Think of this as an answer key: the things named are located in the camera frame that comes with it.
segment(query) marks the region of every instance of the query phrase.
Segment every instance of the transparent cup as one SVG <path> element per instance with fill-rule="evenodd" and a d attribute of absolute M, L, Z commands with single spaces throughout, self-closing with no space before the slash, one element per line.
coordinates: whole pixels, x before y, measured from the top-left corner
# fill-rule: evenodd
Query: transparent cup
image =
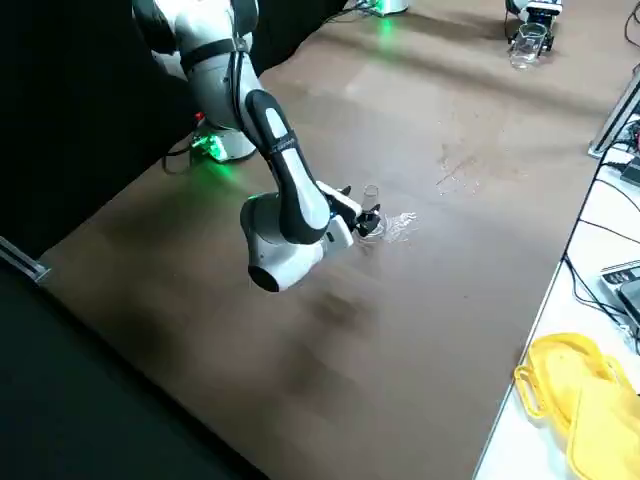
<path fill-rule="evenodd" d="M 520 26 L 511 48 L 511 65 L 524 70 L 538 61 L 538 54 L 547 36 L 547 27 L 539 23 Z"/>
<path fill-rule="evenodd" d="M 376 185 L 366 185 L 364 187 L 364 194 L 362 196 L 362 210 L 371 210 L 375 206 L 380 204 L 380 190 Z M 383 214 L 380 214 L 380 223 L 378 226 L 366 237 L 366 241 L 375 241 L 382 238 L 387 228 L 387 221 Z"/>

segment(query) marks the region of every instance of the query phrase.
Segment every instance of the white desk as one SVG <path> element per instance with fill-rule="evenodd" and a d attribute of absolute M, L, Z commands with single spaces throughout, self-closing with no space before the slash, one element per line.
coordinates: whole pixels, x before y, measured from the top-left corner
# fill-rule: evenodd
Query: white desk
<path fill-rule="evenodd" d="M 626 153 L 611 149 L 603 162 L 625 162 L 627 158 L 629 156 Z M 601 168 L 598 178 L 614 184 L 640 206 L 640 188 L 621 181 L 619 172 Z M 596 182 L 589 192 L 580 218 L 640 240 L 640 212 L 620 193 L 600 182 Z M 605 296 L 605 290 L 597 281 L 598 272 L 605 267 L 640 260 L 640 245 L 579 222 L 568 253 L 580 276 L 599 299 L 606 301 L 609 297 Z M 580 296 L 590 300 L 579 281 L 577 285 Z M 613 355 L 620 361 L 632 385 L 636 391 L 640 391 L 640 356 L 635 354 L 634 342 L 606 314 L 584 306 L 575 299 L 571 273 L 563 262 L 558 265 L 538 312 L 527 349 L 532 340 L 560 332 L 577 332 L 593 339 L 605 354 Z M 554 440 L 551 427 L 536 427 L 529 421 L 513 384 L 507 391 L 475 478 L 576 478 L 567 464 L 563 449 Z"/>

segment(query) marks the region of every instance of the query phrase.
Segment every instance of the yellow lid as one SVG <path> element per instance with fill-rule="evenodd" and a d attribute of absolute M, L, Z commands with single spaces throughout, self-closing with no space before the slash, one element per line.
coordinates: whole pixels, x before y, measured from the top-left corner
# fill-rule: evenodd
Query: yellow lid
<path fill-rule="evenodd" d="M 640 398 L 588 379 L 573 414 L 567 458 L 584 480 L 640 480 Z"/>
<path fill-rule="evenodd" d="M 549 416 L 565 437 L 586 379 L 597 378 L 631 389 L 618 362 L 603 356 L 598 346 L 583 335 L 562 333 L 542 337 L 533 342 L 527 358 L 529 364 L 514 372 L 525 409 L 534 418 Z M 537 408 L 526 385 L 533 391 Z"/>

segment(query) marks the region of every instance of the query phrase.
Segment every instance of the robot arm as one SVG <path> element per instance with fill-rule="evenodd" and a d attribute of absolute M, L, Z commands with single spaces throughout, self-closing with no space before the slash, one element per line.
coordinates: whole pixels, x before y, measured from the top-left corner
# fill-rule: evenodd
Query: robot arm
<path fill-rule="evenodd" d="M 228 0 L 183 3 L 174 22 L 177 46 L 207 120 L 243 132 L 267 161 L 278 186 L 277 223 L 283 238 L 304 245 L 319 241 L 329 224 L 328 203 L 280 105 L 253 70 L 231 4 Z"/>
<path fill-rule="evenodd" d="M 353 230 L 366 236 L 377 226 L 377 209 L 363 212 L 314 180 L 282 108 L 262 88 L 248 55 L 256 0 L 134 0 L 133 11 L 153 50 L 174 60 L 179 52 L 207 121 L 242 132 L 267 161 L 278 192 L 250 198 L 240 214 L 255 283 L 283 291 L 352 245 Z"/>

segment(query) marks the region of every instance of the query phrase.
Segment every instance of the green led light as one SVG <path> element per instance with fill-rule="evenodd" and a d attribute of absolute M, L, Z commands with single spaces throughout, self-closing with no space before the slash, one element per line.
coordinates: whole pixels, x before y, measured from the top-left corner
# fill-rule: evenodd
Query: green led light
<path fill-rule="evenodd" d="M 208 148 L 209 155 L 218 160 L 219 162 L 229 158 L 227 151 L 224 149 L 222 140 L 217 135 L 211 135 L 211 142 Z"/>
<path fill-rule="evenodd" d="M 217 135 L 211 134 L 198 137 L 191 143 L 191 147 L 201 150 L 219 162 L 229 158 L 229 154 L 225 150 L 222 140 Z"/>
<path fill-rule="evenodd" d="M 373 7 L 378 13 L 385 14 L 389 13 L 391 10 L 391 6 L 389 5 L 389 0 L 378 0 Z"/>

